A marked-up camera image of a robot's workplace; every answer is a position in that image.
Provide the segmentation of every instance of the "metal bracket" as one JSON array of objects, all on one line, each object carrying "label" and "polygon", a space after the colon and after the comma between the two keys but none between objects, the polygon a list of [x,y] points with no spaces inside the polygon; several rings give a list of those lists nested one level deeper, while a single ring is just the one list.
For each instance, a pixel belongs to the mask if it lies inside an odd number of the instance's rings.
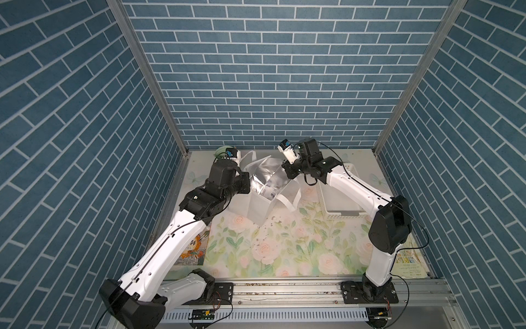
[{"label": "metal bracket", "polygon": [[345,304],[387,304],[387,301],[391,304],[397,304],[399,302],[395,286],[392,282],[387,285],[384,295],[373,302],[368,301],[363,296],[363,284],[361,282],[344,281],[340,287]]},{"label": "metal bracket", "polygon": [[154,244],[154,242],[159,238],[159,235],[163,233],[164,230],[168,227],[168,224],[170,223],[170,220],[174,217],[175,213],[179,211],[179,208],[177,207],[177,196],[179,195],[179,191],[181,190],[181,186],[183,185],[186,168],[188,167],[189,160],[189,155],[184,155],[181,157],[179,166],[177,167],[177,171],[174,175],[174,179],[170,184],[170,188],[168,190],[168,194],[166,196],[163,207],[161,208],[159,216],[157,217],[154,229],[150,234],[150,239],[148,240],[146,249],[149,249]]},{"label": "metal bracket", "polygon": [[151,94],[159,106],[159,110],[163,115],[166,124],[168,125],[168,128],[175,139],[175,142],[179,146],[181,153],[186,156],[188,154],[188,148],[186,147],[183,137],[177,128],[174,116],[172,115],[159,83],[155,78],[154,71],[151,69],[150,63],[146,58],[146,54],[140,44],[137,34],[135,33],[132,22],[126,13],[123,1],[107,0],[107,3],[109,9],[112,11],[113,16],[115,17],[115,20],[117,21],[120,31],[124,35],[124,39],[130,47],[130,51],[133,54],[135,61],[139,65],[140,71],[142,72],[143,77],[150,88]]},{"label": "metal bracket", "polygon": [[234,291],[234,284],[232,282],[216,283],[213,288],[212,298],[209,300],[193,300],[184,303],[183,305],[211,305],[222,303],[222,300],[228,300],[232,303],[232,296]]},{"label": "metal bracket", "polygon": [[[165,313],[161,323],[188,323],[194,309],[176,308]],[[326,307],[249,307],[234,306],[232,314],[227,306],[214,312],[215,319],[227,316],[222,323],[313,323],[313,322],[366,322],[369,320],[365,307],[340,306],[338,308]],[[195,320],[198,329],[202,325],[212,323],[212,320]]]}]

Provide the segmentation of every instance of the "white plastic bag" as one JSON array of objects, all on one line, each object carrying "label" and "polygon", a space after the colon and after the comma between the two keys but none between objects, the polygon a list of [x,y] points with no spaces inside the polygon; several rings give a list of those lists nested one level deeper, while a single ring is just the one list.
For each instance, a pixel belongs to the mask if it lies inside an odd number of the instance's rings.
[{"label": "white plastic bag", "polygon": [[[251,152],[253,152],[252,159],[254,160],[256,158],[256,153],[254,151],[250,151],[244,157],[246,157]],[[248,172],[249,175],[252,176],[256,171],[257,167],[268,158],[270,158],[270,156],[264,157],[256,161],[252,161],[251,163],[245,166],[243,171]],[[269,193],[272,193],[272,191],[262,192],[264,192],[267,196],[269,195]],[[272,200],[269,200],[265,196],[257,193],[252,188],[249,194],[236,194],[232,198],[232,202],[230,202],[228,210],[241,216],[247,217],[256,225],[262,226],[265,220],[267,219],[269,213],[276,205],[276,202],[282,202],[287,207],[287,209],[293,212],[296,210],[300,199],[300,185],[298,184],[298,182],[291,180],[283,188],[279,189],[279,193]]]}]

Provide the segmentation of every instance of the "pink rose print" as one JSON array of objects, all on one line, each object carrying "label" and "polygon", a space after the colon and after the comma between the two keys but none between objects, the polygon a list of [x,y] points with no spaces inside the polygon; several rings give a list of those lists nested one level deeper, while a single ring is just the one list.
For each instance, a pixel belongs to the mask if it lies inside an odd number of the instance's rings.
[{"label": "pink rose print", "polygon": [[241,233],[244,230],[246,230],[249,225],[251,224],[251,221],[243,216],[235,216],[228,220],[227,226],[229,229],[236,233]]},{"label": "pink rose print", "polygon": [[301,275],[312,275],[312,265],[309,263],[299,264],[299,273]]},{"label": "pink rose print", "polygon": [[283,225],[289,226],[289,225],[292,224],[293,221],[296,221],[296,223],[299,223],[302,218],[303,218],[303,215],[300,214],[299,211],[295,211],[295,212],[291,213],[287,209],[287,210],[284,210],[281,213],[281,216],[278,217],[278,220],[281,221],[281,223]]},{"label": "pink rose print", "polygon": [[296,270],[290,266],[281,266],[276,269],[276,276],[295,276]]},{"label": "pink rose print", "polygon": [[368,236],[363,237],[356,243],[356,253],[360,256],[360,263],[369,265],[372,256],[372,243]]},{"label": "pink rose print", "polygon": [[279,256],[281,247],[273,238],[266,237],[252,245],[252,256],[265,265],[270,265]]},{"label": "pink rose print", "polygon": [[318,233],[312,235],[312,239],[316,241],[317,243],[321,243],[321,235]]},{"label": "pink rose print", "polygon": [[250,260],[248,259],[247,256],[243,256],[239,259],[239,264],[241,265],[242,268],[247,268],[248,263],[250,263]]},{"label": "pink rose print", "polygon": [[304,237],[309,235],[309,232],[307,232],[307,229],[303,226],[296,226],[294,229],[292,229],[292,233],[295,237]]},{"label": "pink rose print", "polygon": [[335,255],[322,254],[318,258],[318,268],[323,274],[336,275],[343,270],[343,265]]},{"label": "pink rose print", "polygon": [[210,275],[219,278],[219,277],[230,277],[230,271],[225,264],[217,265],[210,271]]},{"label": "pink rose print", "polygon": [[314,186],[302,184],[301,186],[301,200],[306,202],[320,202],[318,192]]}]

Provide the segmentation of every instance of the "book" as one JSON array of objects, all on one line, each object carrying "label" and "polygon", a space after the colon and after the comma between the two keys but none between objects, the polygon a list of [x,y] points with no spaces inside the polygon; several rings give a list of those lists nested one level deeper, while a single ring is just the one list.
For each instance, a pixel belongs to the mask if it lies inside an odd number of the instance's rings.
[{"label": "book", "polygon": [[210,226],[207,226],[190,241],[174,265],[203,265],[209,236]]}]

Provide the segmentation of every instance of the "metal frame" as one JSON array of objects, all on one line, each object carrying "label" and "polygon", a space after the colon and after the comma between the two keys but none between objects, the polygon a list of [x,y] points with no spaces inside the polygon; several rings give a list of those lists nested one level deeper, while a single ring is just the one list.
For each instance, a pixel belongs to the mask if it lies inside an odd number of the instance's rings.
[{"label": "metal frame", "polygon": [[186,168],[188,167],[189,160],[190,153],[181,158],[181,162],[179,163],[177,171],[174,175],[174,179],[170,184],[168,194],[166,195],[166,199],[159,217],[157,218],[157,222],[155,223],[154,229],[150,235],[150,239],[148,240],[148,244],[146,245],[146,250],[148,250],[153,245],[155,240],[157,240],[159,237],[159,234],[161,234],[166,229],[166,227],[168,227],[168,223],[173,217],[174,211],[177,208],[177,197],[179,196],[179,191],[183,185],[183,180],[185,178]]},{"label": "metal frame", "polygon": [[446,39],[449,31],[453,27],[453,24],[457,20],[457,17],[464,8],[466,2],[467,0],[452,0],[448,9],[444,13],[444,17],[442,18],[437,31],[433,34],[431,40],[429,41],[426,52],[424,52],[417,68],[409,78],[406,90],[403,91],[400,99],[398,100],[398,104],[393,109],[391,117],[387,120],[385,128],[380,133],[378,140],[372,148],[375,155],[377,155],[382,150],[384,144],[389,138],[389,135],[395,128],[398,119],[400,119],[402,116],[403,111],[406,110],[407,104],[409,104],[414,92],[417,90],[418,85],[426,74],[429,65],[431,65],[433,62],[434,57],[442,46],[442,43]]},{"label": "metal frame", "polygon": [[[387,175],[387,172],[386,172],[384,166],[382,165],[382,162],[380,161],[380,158],[378,157],[377,154],[375,154],[375,158],[376,158],[376,162],[378,163],[378,166],[380,167],[380,170],[382,171],[383,176],[385,177],[385,179],[387,181],[387,185],[391,189],[391,192],[394,192],[395,191],[395,187],[393,186],[393,183],[391,182],[391,179]],[[423,245],[423,243],[420,241],[420,237],[418,235],[413,233],[413,237],[417,240],[419,245]],[[422,253],[422,256],[424,257],[424,259],[426,260],[426,264],[427,264],[427,266],[429,268],[429,271],[431,272],[430,273],[430,277],[437,277],[437,271],[434,269],[433,264],[429,261],[429,257],[427,256],[427,253],[425,252],[425,250],[421,249],[420,252]]]},{"label": "metal frame", "polygon": [[[340,283],[347,280],[360,280],[361,276],[334,276],[334,277],[297,277],[297,278],[248,278],[248,279],[224,279],[221,282],[233,282],[232,304],[236,314],[247,314],[250,312],[295,312],[301,308],[305,315],[312,317],[307,312],[361,312],[365,307],[374,304],[344,304],[339,289]],[[442,308],[444,315],[452,329],[468,329],[469,325],[464,319],[460,307],[451,292],[449,285],[444,279],[409,279],[410,300],[408,307],[437,307]],[[407,302],[407,288],[402,280],[393,280],[400,303],[392,304],[392,307],[400,308]],[[167,312],[161,324],[188,323],[187,320],[176,318],[176,315],[188,314],[193,309],[212,308],[212,305],[203,306],[180,306],[172,312]],[[221,309],[221,312],[229,313],[229,307]],[[352,321],[342,317],[333,319],[334,322]],[[225,319],[223,322],[275,322],[271,318],[254,318],[238,321],[236,319]],[[311,319],[310,322],[327,322],[327,320]],[[108,328],[124,329],[114,318],[110,320]]]},{"label": "metal frame", "polygon": [[155,101],[157,102],[157,105],[159,106],[159,109],[166,120],[166,123],[168,124],[171,134],[174,136],[175,141],[181,150],[181,153],[183,156],[188,155],[188,148],[186,147],[183,137],[177,128],[177,124],[175,123],[174,117],[171,114],[170,108],[168,107],[168,103],[166,102],[163,92],[161,91],[159,83],[157,82],[157,79],[155,79],[154,72],[151,69],[148,59],[146,58],[139,38],[134,32],[132,22],[126,13],[126,9],[124,8],[122,0],[107,0],[107,3],[109,9],[112,11],[113,16],[115,17],[115,20],[117,21],[120,31],[124,35],[124,39],[126,39],[126,42],[130,47],[135,61],[137,61],[137,64],[139,65],[139,69],[143,73],[144,79],[146,80],[146,83],[148,84],[148,87],[150,88],[150,91],[154,96]]},{"label": "metal frame", "polygon": [[[215,312],[216,318],[228,316],[230,313],[230,306],[220,308]],[[188,323],[188,318],[192,314],[192,309],[175,309],[171,312],[166,312],[162,324],[165,323]],[[242,308],[235,307],[232,309],[232,314],[225,318],[223,322],[229,323],[246,323],[246,322],[358,322],[366,321],[367,309],[365,307],[347,306],[340,307],[337,310],[326,307],[295,307],[295,308]],[[210,320],[196,320],[194,323],[209,323]]]}]

